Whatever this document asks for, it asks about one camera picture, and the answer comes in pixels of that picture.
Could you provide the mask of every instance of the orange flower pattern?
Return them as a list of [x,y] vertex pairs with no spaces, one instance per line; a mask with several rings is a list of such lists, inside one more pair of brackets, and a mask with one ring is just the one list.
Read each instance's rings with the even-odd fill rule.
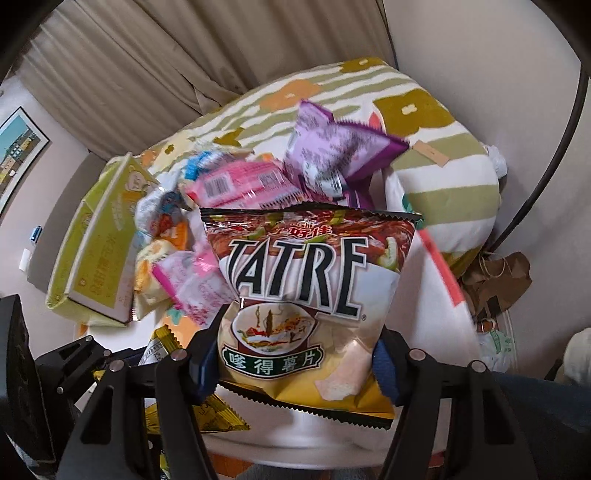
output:
[[280,90],[264,98],[259,106],[262,110],[276,112],[291,108],[300,103],[300,100],[306,100],[322,91],[320,85],[310,82],[306,79],[292,80],[284,85]]

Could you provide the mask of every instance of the yellow snack packet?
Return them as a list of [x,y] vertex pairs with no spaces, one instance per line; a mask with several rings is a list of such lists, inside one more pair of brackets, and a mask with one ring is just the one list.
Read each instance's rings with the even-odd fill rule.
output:
[[166,460],[166,455],[164,454],[164,450],[160,451],[160,471],[164,474],[164,476],[170,480],[170,468],[168,468],[168,461]]
[[[177,339],[164,325],[157,328],[139,361],[139,365],[159,362],[170,352],[181,348]],[[193,406],[195,419],[201,433],[232,432],[234,430],[249,430],[250,427],[242,420],[230,405],[217,395],[210,395],[202,405]],[[158,409],[155,398],[145,399],[146,427],[148,433],[160,434]]]
[[152,275],[152,265],[176,251],[177,248],[167,240],[156,239],[138,253],[134,278],[134,306],[138,320],[156,309],[160,302],[170,298]]

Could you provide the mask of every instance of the framed picture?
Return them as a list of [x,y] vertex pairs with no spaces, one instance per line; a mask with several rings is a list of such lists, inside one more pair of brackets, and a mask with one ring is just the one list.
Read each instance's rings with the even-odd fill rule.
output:
[[0,127],[0,215],[27,168],[49,139],[18,108]]

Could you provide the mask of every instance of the curtain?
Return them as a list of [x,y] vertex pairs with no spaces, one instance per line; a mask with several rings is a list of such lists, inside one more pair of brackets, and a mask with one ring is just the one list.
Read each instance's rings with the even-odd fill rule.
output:
[[140,153],[249,89],[316,65],[393,64],[379,0],[66,0],[15,65],[103,158]]

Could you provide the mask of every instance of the snack bag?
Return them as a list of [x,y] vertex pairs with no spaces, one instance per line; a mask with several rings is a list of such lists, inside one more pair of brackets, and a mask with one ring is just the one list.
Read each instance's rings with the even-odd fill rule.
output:
[[189,157],[185,169],[186,180],[197,180],[198,176],[227,165],[236,160],[244,160],[251,152],[230,153],[223,150],[203,150]]
[[157,236],[183,219],[181,208],[185,203],[178,189],[179,176],[180,171],[165,174],[165,182],[138,202],[134,220],[140,232]]
[[189,222],[183,220],[175,226],[165,230],[158,235],[158,238],[168,240],[177,250],[186,250],[189,241]]
[[[172,351],[181,348],[177,339],[167,326],[157,328],[138,365],[160,362]],[[158,407],[156,399],[145,399],[146,426],[148,433],[160,434]],[[201,433],[231,432],[233,430],[249,430],[230,405],[217,395],[210,395],[202,405],[193,406],[193,413]]]
[[306,199],[272,162],[239,160],[200,176],[187,195],[201,207],[284,208]]
[[371,176],[408,150],[408,143],[368,125],[335,121],[302,101],[285,155],[287,178],[313,200],[373,208]]
[[152,266],[177,249],[166,240],[154,240],[138,253],[135,262],[134,292],[136,295],[135,314],[138,320],[144,318],[158,303],[170,298],[152,274]]
[[176,306],[192,321],[209,327],[220,307],[236,298],[207,243],[196,252],[176,252],[154,265],[152,273]]
[[306,203],[202,218],[239,296],[219,329],[221,379],[286,403],[393,418],[372,351],[418,216]]

